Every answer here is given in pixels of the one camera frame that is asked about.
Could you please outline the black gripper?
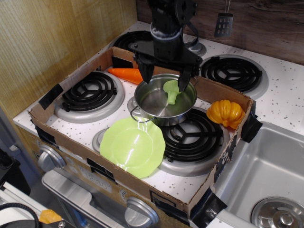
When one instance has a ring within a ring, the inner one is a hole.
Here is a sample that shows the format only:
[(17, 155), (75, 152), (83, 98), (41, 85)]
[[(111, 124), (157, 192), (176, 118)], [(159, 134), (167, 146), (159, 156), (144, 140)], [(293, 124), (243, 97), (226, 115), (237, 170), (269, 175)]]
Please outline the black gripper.
[(202, 58), (186, 48), (182, 36), (171, 41), (154, 38), (152, 50), (150, 54), (134, 51), (134, 59), (146, 83), (150, 82), (155, 66), (164, 67), (180, 72), (178, 86), (179, 91), (183, 92), (190, 79), (199, 73)]

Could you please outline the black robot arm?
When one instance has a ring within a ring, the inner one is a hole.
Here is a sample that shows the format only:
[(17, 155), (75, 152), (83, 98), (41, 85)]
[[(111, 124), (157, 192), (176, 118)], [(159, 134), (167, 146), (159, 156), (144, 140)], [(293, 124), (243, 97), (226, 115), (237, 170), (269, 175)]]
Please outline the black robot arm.
[(152, 41), (132, 45), (134, 60), (146, 83), (151, 81), (155, 66), (178, 71), (178, 87), (183, 92), (202, 63), (202, 58), (183, 41), (186, 26), (195, 30), (190, 20), (196, 15), (197, 4), (192, 0), (150, 0), (148, 5), (152, 12)]

